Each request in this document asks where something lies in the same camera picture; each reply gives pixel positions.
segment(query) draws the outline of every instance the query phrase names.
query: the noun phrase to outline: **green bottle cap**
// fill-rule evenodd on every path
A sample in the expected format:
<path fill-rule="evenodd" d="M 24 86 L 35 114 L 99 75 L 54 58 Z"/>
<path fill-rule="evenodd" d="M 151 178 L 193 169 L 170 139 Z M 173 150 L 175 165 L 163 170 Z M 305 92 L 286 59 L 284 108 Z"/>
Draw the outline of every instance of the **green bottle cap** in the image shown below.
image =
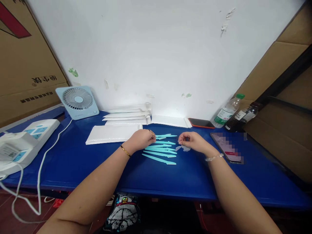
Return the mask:
<path fill-rule="evenodd" d="M 245 97 L 245 95 L 244 94 L 237 94 L 236 97 L 240 98 L 240 99 L 243 99 Z"/>

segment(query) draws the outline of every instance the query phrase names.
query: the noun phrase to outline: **blue fan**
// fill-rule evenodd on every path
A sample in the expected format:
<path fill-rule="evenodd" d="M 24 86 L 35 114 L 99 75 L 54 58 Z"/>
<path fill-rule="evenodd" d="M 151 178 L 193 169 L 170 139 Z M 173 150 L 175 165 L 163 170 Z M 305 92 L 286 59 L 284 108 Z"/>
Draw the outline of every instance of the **blue fan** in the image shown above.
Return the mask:
<path fill-rule="evenodd" d="M 55 91 L 73 120 L 99 114 L 88 86 L 62 87 Z"/>

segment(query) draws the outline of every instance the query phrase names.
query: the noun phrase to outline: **dark bottle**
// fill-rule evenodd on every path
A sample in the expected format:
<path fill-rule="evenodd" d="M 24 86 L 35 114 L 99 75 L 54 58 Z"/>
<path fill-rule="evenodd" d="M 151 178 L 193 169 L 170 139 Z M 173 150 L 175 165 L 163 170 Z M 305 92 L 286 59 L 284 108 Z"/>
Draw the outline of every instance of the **dark bottle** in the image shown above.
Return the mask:
<path fill-rule="evenodd" d="M 252 102 L 249 107 L 242 109 L 234 114 L 225 124 L 225 129 L 228 132 L 239 131 L 248 121 L 254 118 L 262 105 L 257 102 Z"/>

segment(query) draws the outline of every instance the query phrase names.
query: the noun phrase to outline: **beaded bracelet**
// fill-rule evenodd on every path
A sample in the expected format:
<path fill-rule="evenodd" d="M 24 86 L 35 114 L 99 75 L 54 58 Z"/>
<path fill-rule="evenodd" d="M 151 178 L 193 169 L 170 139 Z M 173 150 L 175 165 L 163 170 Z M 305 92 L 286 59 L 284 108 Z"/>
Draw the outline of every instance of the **beaded bracelet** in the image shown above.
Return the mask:
<path fill-rule="evenodd" d="M 219 154 L 219 155 L 214 156 L 212 158 L 205 159 L 205 161 L 209 162 L 209 161 L 212 161 L 213 159 L 216 159 L 216 158 L 219 158 L 219 157 L 222 158 L 223 156 L 224 156 L 224 154 Z"/>

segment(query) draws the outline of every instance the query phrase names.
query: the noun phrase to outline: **wrist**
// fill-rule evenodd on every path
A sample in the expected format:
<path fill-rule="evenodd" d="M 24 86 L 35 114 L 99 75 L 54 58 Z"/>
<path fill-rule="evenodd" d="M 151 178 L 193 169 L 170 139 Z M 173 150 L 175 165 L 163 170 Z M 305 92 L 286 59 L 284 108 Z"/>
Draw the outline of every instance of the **wrist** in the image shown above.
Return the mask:
<path fill-rule="evenodd" d="M 204 152 L 206 158 L 212 158 L 214 156 L 217 156 L 220 154 L 220 152 L 218 150 L 216 150 L 215 148 L 213 149 L 208 149 Z"/>
<path fill-rule="evenodd" d="M 122 143 L 123 148 L 132 156 L 136 150 L 131 146 L 131 144 L 128 141 L 125 141 Z"/>

